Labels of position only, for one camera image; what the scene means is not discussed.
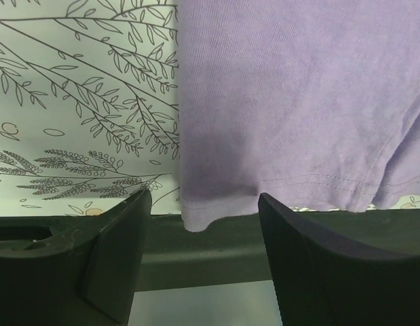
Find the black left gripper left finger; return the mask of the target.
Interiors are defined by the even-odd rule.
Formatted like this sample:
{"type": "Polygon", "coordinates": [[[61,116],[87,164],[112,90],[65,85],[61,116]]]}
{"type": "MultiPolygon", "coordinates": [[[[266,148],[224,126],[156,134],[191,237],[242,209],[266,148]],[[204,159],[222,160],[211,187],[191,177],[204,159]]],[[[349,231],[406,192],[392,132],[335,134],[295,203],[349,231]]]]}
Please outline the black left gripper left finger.
{"type": "Polygon", "coordinates": [[[126,325],[152,198],[97,216],[0,217],[0,325],[126,325]]]}

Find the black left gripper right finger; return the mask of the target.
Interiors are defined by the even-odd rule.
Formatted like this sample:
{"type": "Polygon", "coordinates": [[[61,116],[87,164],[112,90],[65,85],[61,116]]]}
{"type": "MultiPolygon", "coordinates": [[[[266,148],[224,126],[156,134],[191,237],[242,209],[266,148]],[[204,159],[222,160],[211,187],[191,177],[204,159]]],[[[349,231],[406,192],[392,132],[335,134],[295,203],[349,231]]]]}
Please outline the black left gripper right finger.
{"type": "Polygon", "coordinates": [[[284,325],[420,325],[420,255],[350,239],[269,194],[258,207],[284,325]]]}

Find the purple t shirt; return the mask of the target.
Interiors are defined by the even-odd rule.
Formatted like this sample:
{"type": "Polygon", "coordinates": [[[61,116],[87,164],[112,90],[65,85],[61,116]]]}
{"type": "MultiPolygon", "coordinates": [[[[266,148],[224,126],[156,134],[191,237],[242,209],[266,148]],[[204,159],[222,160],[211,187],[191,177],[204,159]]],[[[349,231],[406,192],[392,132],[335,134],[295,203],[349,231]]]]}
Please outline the purple t shirt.
{"type": "Polygon", "coordinates": [[[420,1],[180,1],[185,228],[420,196],[420,1]]]}

